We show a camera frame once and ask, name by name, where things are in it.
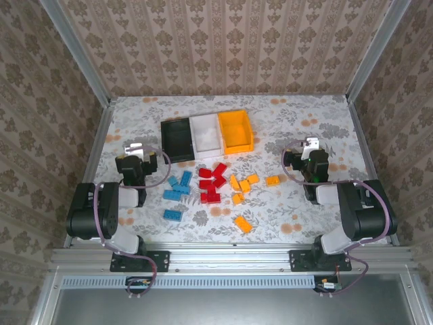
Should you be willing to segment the black plastic container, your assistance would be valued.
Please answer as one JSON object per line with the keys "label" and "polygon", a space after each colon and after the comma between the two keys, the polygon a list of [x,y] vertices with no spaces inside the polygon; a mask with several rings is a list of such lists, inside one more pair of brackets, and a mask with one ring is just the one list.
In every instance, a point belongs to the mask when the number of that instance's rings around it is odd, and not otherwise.
{"label": "black plastic container", "polygon": [[162,121],[160,126],[162,150],[172,164],[195,160],[188,118]]}

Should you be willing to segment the floral table cover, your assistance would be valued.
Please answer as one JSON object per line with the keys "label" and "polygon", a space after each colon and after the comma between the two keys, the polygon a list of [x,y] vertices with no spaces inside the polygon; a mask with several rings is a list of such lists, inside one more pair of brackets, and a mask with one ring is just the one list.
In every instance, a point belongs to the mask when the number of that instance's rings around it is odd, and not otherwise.
{"label": "floral table cover", "polygon": [[[178,162],[158,163],[147,177],[150,185],[143,207],[123,209],[119,222],[146,242],[224,242],[309,244],[319,234],[336,228],[340,211],[336,206],[308,202],[298,184],[300,174],[281,167],[281,151],[296,139],[318,137],[329,154],[332,180],[367,179],[365,162],[358,143],[348,103],[343,95],[221,95],[179,97],[120,97],[101,153],[94,182],[118,181],[115,158],[131,143],[153,147],[161,144],[160,123],[190,116],[245,110],[254,134],[254,150],[242,154]],[[219,204],[202,204],[198,187],[200,168],[214,169],[225,163],[225,177],[238,180],[257,174],[260,181],[251,187],[242,204],[234,205],[233,188],[220,189]],[[183,172],[192,173],[190,195],[180,201],[165,200],[173,190],[167,179],[180,183]],[[267,177],[278,175],[280,184],[267,187]],[[163,218],[164,211],[182,212],[181,221]],[[243,233],[234,223],[239,215],[251,225]]]}

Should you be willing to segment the orange plastic container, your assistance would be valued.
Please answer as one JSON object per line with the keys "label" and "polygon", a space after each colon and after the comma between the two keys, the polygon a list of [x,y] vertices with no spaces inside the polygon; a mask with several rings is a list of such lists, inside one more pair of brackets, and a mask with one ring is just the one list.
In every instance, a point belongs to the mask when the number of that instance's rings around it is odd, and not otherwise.
{"label": "orange plastic container", "polygon": [[226,155],[254,150],[254,134],[245,110],[221,112],[218,118]]}

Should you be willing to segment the white plastic container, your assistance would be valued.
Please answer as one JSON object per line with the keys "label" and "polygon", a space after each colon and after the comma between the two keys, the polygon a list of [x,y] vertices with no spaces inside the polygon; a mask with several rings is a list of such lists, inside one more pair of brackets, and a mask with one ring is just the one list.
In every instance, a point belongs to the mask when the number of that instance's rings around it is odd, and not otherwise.
{"label": "white plastic container", "polygon": [[191,116],[189,124],[196,160],[223,155],[223,138],[218,114]]}

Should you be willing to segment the grey metal panel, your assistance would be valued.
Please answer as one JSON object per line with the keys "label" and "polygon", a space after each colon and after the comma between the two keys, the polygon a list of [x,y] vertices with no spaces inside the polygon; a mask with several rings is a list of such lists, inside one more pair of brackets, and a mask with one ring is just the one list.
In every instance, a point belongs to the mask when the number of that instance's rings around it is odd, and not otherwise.
{"label": "grey metal panel", "polygon": [[369,275],[324,297],[307,288],[68,288],[46,279],[30,325],[433,325],[419,276]]}

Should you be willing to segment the aluminium table side rail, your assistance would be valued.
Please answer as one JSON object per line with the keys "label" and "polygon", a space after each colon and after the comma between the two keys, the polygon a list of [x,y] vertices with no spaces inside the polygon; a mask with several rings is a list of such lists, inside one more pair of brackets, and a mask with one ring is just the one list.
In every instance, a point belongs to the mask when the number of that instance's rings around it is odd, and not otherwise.
{"label": "aluminium table side rail", "polygon": [[355,132],[357,134],[358,143],[361,149],[361,153],[363,156],[363,160],[365,162],[365,168],[366,172],[370,179],[377,179],[378,174],[376,172],[376,169],[374,167],[373,159],[371,157],[371,153],[368,148],[367,141],[365,139],[365,135],[361,126],[361,122],[359,120],[355,104],[353,102],[348,102],[348,108],[350,111],[350,115],[352,118],[352,122],[355,128]]}
{"label": "aluminium table side rail", "polygon": [[110,103],[108,104],[108,106],[106,108],[104,108],[102,111],[101,120],[99,122],[97,132],[95,134],[95,139],[93,142],[91,153],[89,155],[89,159],[87,162],[87,166],[85,169],[85,173],[84,173],[82,182],[93,183],[93,181],[95,179],[95,174],[96,174],[99,160],[101,157],[101,153],[102,153],[102,150],[104,147],[106,136],[108,134],[108,129],[110,127],[110,123],[112,122],[112,115],[113,115],[114,109],[116,107],[117,101],[118,101],[117,97],[110,100]]}

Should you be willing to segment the aluminium front rail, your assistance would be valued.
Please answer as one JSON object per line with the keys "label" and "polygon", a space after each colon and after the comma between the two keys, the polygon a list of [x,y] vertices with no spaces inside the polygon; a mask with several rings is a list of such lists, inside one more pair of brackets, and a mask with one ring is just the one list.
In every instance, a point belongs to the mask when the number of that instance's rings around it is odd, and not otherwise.
{"label": "aluminium front rail", "polygon": [[[169,274],[278,274],[289,273],[289,252],[305,245],[252,245],[241,244],[180,244],[153,245],[152,250],[169,251]],[[359,274],[363,264],[369,264],[371,274],[399,274],[413,272],[417,266],[409,248],[392,245],[372,245],[356,248],[352,273]],[[67,274],[98,274],[108,272],[111,252],[95,245],[76,245],[56,249],[52,255],[51,269]]]}

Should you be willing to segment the aluminium frame post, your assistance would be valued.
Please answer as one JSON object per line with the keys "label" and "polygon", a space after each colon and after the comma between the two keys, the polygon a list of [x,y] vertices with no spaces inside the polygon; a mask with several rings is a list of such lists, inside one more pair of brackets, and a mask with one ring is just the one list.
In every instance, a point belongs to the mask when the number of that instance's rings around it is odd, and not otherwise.
{"label": "aluminium frame post", "polygon": [[411,0],[392,0],[369,49],[366,51],[349,87],[346,92],[348,103],[356,100],[365,82],[371,74],[374,66],[378,63],[388,42],[394,34],[399,22],[407,11]]}
{"label": "aluminium frame post", "polygon": [[85,51],[84,43],[78,39],[78,34],[74,31],[71,23],[67,19],[59,1],[40,0],[40,2],[53,22],[53,25],[58,30],[63,42],[72,54],[72,57],[78,64],[79,69],[92,88],[102,108],[107,108],[110,105],[111,95],[108,93],[108,90],[99,77],[95,64],[91,62],[90,57]]}

